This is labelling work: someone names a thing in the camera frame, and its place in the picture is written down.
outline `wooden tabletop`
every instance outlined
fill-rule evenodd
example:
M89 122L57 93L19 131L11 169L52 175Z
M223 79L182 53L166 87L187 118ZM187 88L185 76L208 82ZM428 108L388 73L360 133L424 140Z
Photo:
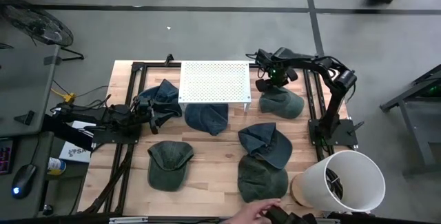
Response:
M133 61L115 61L110 78L108 103L125 102L125 95L130 78ZM149 68L145 88L158 86L167 79L179 88L180 68ZM302 114L294 120L287 120L273 114L263 114L258 108L260 92L254 81L257 70L250 72L252 88L252 104L244 113L241 104L229 104L227 129L217 136L191 129L184 117L171 118L153 135L148 125L144 125L138 145L134 148L134 156L130 170L124 215L132 216L232 216L244 204L237 187L238 162L246 154L240 145L237 131L256 123L276 122L281 131L293 145L292 156L285 169L289 180L305 171L317 162L316 151L309 143L307 121L310 119L307 93L303 73L298 71L298 80L285 87L305 100ZM139 76L134 89L138 89ZM320 116L316 86L311 77L316 113ZM323 94L328 104L331 94L322 82ZM346 105L342 104L340 118L347 118ZM194 157L189 162L189 174L184 186L178 192L162 192L151 188L147 182L149 155L147 149L159 141L183 141L194 149ZM89 207L101 193L110 177L115 144L103 145L92 154L89 170L85 179L79 211ZM114 203L119 195L119 184L115 187ZM283 209L297 215L320 212L296 204L289 192L282 198Z

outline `concrete floor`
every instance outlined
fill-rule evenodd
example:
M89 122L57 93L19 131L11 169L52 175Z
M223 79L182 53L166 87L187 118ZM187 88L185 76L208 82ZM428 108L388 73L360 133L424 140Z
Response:
M28 0L48 4L131 6L295 7L306 0ZM317 8L366 8L362 0L315 0ZM387 9L440 9L441 0L394 0ZM117 59L244 59L244 53L286 46L314 54L316 47L307 13L262 12L119 12L51 10L73 31L71 47L85 61L59 66L56 80L82 93L108 83ZM404 169L421 163L416 145L399 111L388 114L378 106L399 94L416 77L439 64L441 15L319 14L326 54L339 58L358 76L357 91L348 103L360 151L372 158L386 180L386 196L373 211L383 217L440 222L441 176L404 179ZM16 47L33 45L24 34L0 21L0 42ZM105 90L79 99L78 104L103 98ZM49 106L59 101L51 96ZM53 197L57 214L68 213L81 178L58 185Z

